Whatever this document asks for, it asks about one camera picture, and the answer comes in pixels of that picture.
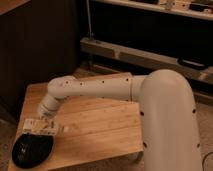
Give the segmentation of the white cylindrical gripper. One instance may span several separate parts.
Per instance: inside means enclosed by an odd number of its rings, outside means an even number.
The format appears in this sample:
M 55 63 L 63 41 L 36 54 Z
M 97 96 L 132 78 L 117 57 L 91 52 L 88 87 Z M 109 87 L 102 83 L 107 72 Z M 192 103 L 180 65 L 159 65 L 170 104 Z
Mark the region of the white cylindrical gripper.
M 41 126 L 44 123 L 44 118 L 46 118 L 46 122 L 50 127 L 55 125 L 55 117 L 54 115 L 59 110 L 62 101 L 60 99 L 56 99 L 55 97 L 46 94 L 41 102 L 38 105 L 37 113 L 40 117 L 38 117 L 35 121 L 36 126 Z

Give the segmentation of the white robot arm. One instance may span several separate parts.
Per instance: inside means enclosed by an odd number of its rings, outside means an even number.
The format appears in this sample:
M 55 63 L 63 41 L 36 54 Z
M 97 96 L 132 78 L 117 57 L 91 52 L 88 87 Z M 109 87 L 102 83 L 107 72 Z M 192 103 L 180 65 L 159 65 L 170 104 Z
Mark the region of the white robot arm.
M 180 73 L 160 69 L 148 75 L 79 80 L 52 79 L 37 113 L 52 118 L 70 96 L 92 96 L 139 104 L 145 171 L 203 171 L 196 104 Z

